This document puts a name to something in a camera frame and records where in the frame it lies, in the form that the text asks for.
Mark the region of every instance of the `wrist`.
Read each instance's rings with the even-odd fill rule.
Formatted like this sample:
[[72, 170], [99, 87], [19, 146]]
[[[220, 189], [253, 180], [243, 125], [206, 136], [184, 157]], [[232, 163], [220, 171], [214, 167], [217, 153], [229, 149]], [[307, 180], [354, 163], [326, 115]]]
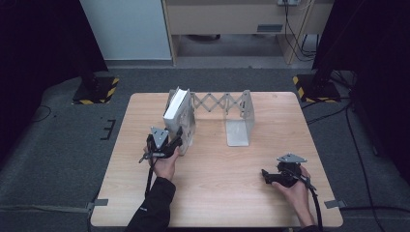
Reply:
[[296, 215], [298, 216], [301, 228], [315, 224], [313, 215], [310, 213], [308, 209], [297, 209]]
[[172, 182], [172, 176], [170, 176], [170, 175], [161, 175], [161, 177], [168, 180], [168, 181], [170, 181], [170, 182]]

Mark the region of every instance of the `black sleeve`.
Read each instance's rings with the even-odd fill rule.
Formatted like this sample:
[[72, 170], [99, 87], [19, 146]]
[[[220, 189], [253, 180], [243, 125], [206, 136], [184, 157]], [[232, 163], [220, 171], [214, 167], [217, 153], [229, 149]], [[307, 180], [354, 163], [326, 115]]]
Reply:
[[175, 186], [157, 177], [148, 196], [133, 215], [126, 232], [163, 232], [170, 219], [169, 206], [174, 198]]
[[317, 227], [317, 225], [310, 225], [310, 226], [307, 226], [307, 227], [299, 230], [299, 232], [320, 232], [320, 231], [319, 231], [319, 227]]

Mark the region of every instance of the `gray carpet floor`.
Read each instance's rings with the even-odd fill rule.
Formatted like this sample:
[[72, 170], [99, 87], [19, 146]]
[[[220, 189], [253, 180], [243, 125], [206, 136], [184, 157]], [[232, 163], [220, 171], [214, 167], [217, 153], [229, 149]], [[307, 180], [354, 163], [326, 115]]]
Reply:
[[[49, 88], [33, 123], [21, 136], [7, 166], [0, 173], [0, 206], [41, 205], [84, 208], [100, 189], [121, 123], [133, 93], [168, 92], [180, 86], [193, 92], [294, 92], [292, 77], [310, 70], [289, 69], [122, 69], [110, 70], [120, 78], [106, 104], [72, 104], [80, 78]], [[337, 88], [343, 97], [348, 91]], [[308, 122], [341, 110], [349, 103], [301, 102]], [[410, 187], [400, 179], [389, 158], [376, 157], [358, 116], [347, 110], [364, 161], [376, 206], [410, 210]], [[115, 120], [108, 140], [108, 120]], [[369, 199], [345, 111], [309, 124], [313, 141], [337, 199], [349, 207], [367, 207]], [[410, 214], [377, 210], [386, 231], [406, 231]], [[344, 223], [329, 231], [381, 231], [370, 210], [342, 211]], [[1, 210], [0, 231], [88, 230], [88, 215], [30, 209]], [[90, 231], [122, 231], [97, 228]]]

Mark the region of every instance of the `person's right hand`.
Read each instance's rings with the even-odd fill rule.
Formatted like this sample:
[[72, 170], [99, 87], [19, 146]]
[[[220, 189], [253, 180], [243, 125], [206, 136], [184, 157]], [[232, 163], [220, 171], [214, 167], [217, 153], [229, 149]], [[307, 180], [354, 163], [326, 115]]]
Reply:
[[[302, 175], [310, 178], [304, 167], [301, 166], [301, 170]], [[284, 195], [287, 202], [295, 210], [302, 228], [314, 224], [314, 219], [308, 206], [308, 188], [303, 182], [298, 181], [291, 188], [286, 188], [278, 182], [272, 182], [272, 186]]]

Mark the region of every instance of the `tripod base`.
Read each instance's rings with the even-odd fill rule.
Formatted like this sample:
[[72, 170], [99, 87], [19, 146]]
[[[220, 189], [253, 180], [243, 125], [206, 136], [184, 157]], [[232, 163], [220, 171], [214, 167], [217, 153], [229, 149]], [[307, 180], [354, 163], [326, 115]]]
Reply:
[[314, 74], [298, 74], [293, 77], [302, 102], [340, 102], [340, 94], [334, 83], [327, 82], [323, 88], [313, 88], [313, 79]]
[[74, 104], [93, 104], [107, 103], [111, 100], [119, 78], [116, 77], [96, 77], [98, 87], [95, 90], [89, 90], [81, 82], [73, 97]]

